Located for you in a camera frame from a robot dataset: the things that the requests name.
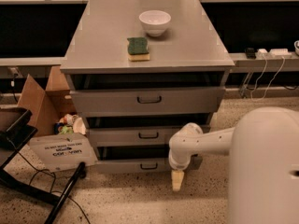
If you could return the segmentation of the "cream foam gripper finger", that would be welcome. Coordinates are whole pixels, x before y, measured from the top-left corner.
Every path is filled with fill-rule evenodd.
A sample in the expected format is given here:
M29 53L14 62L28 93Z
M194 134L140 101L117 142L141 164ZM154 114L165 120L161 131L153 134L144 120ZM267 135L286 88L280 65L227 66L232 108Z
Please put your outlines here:
M172 190L173 191L180 191L181 185L184 178L183 171L173 170L171 172L171 180L172 180Z

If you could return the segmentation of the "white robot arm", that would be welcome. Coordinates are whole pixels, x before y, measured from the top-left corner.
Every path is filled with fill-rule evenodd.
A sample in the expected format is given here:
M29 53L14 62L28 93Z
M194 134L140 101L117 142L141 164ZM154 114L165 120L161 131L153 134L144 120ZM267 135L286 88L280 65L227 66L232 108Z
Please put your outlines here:
M169 141L173 190L195 154L229 156L229 224L299 224L299 112L262 107L234 128L189 123Z

